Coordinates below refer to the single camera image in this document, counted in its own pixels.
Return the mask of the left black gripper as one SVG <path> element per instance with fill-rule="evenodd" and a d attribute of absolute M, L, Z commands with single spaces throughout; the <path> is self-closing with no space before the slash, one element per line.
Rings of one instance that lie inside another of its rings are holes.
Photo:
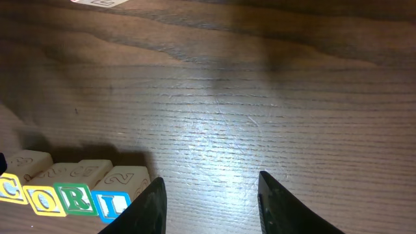
<path fill-rule="evenodd" d="M 0 153 L 0 176 L 7 170 L 7 161 L 3 153 Z"/>

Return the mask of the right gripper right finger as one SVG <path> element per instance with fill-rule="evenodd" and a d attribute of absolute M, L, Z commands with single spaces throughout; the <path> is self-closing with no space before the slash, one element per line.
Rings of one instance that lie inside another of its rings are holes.
<path fill-rule="evenodd" d="M 263 234 L 344 234 L 266 171 L 259 173 L 257 199 Z"/>

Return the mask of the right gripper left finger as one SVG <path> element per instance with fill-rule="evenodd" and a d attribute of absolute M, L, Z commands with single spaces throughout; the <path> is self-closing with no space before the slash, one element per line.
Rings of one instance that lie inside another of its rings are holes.
<path fill-rule="evenodd" d="M 157 177 L 99 234 L 165 234 L 166 216 L 166 187 L 163 178 Z"/>

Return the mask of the yellow C block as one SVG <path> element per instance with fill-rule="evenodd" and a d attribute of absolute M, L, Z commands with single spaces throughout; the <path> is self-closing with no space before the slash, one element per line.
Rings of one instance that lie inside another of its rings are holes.
<path fill-rule="evenodd" d="M 1 175 L 1 201 L 27 205 L 23 186 L 53 165 L 49 153 L 21 150 L 7 160 L 6 172 Z"/>

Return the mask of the blue L block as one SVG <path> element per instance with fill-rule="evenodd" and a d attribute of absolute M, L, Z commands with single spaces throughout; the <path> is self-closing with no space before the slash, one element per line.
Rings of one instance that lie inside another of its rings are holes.
<path fill-rule="evenodd" d="M 91 191 L 101 221 L 110 224 L 150 183 L 145 166 L 115 166 L 111 169 Z"/>

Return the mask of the yellow O block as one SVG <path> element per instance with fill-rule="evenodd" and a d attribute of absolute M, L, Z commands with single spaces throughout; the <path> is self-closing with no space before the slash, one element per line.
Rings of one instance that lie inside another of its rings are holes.
<path fill-rule="evenodd" d="M 38 216 L 66 217 L 67 214 L 61 204 L 55 183 L 70 181 L 70 172 L 76 167 L 76 163 L 60 162 L 40 172 L 23 187 L 23 192 Z"/>

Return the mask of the green R block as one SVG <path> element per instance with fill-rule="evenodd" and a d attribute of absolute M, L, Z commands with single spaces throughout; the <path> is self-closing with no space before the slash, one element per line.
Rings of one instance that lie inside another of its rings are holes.
<path fill-rule="evenodd" d="M 91 190 L 112 168 L 112 162 L 106 159 L 86 159 L 71 166 L 64 177 L 53 184 L 64 212 L 67 215 L 97 216 Z"/>

